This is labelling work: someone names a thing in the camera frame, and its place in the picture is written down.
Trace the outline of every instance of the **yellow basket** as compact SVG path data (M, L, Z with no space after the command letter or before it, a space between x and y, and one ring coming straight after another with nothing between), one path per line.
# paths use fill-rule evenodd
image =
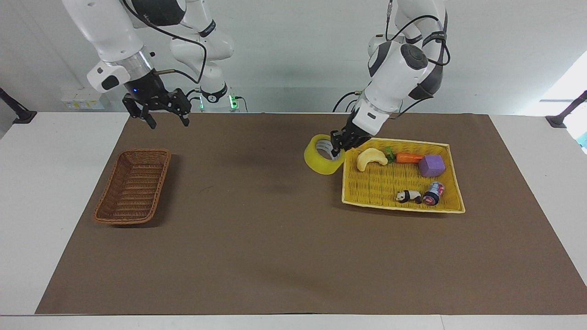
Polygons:
M391 147L393 153L438 154L442 157L446 171L438 177L422 177L418 164L369 163L364 172L357 169L357 157L368 148L385 151ZM416 190L422 195L433 181L444 184L444 193L435 206L414 201L399 203L396 196L404 190ZM458 189L453 158L448 144L393 139L371 139L356 149L346 152L342 179L342 202L362 207L384 208L434 213L465 213L461 191Z

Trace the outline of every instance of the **black pole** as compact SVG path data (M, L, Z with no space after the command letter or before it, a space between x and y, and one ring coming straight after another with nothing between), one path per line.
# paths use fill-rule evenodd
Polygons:
M29 109L25 108L22 104L20 104L17 100L13 99L10 95L4 92L3 89L0 88L0 99L2 99L8 106L16 113L18 118L16 118L12 123L13 124L28 124L33 120L36 115L36 111L30 111Z
M546 120L548 121L548 123L550 123L552 127L556 129L566 129L566 125L563 124L563 122L565 121L565 117L567 117L571 112L573 112L573 110L575 110L579 105L581 105L581 103L585 102L585 100L587 100L587 90L584 91L580 97L577 97L571 103L571 105L569 105L565 109L565 111L561 112L556 116L546 116Z

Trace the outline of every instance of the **toy banana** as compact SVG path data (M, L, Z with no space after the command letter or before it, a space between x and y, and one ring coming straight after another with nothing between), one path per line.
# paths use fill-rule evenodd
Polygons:
M375 148L369 148L363 151L357 158L357 169L363 172L367 167L367 164L376 161L381 165L387 165L387 157L385 154Z

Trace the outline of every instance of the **brown tabletop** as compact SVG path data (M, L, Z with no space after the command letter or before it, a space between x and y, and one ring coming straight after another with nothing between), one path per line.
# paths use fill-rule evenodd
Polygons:
M331 115L130 119L38 314L587 314L587 288L488 116L407 114L379 137L449 143L465 214L344 205L307 168ZM171 150L153 220L91 221L121 151Z

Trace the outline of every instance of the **purple block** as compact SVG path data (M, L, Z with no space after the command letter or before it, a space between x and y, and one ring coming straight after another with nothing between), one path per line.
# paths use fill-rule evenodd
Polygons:
M420 174L423 177L437 177L446 170L442 157L437 154L424 156L418 165L420 166Z

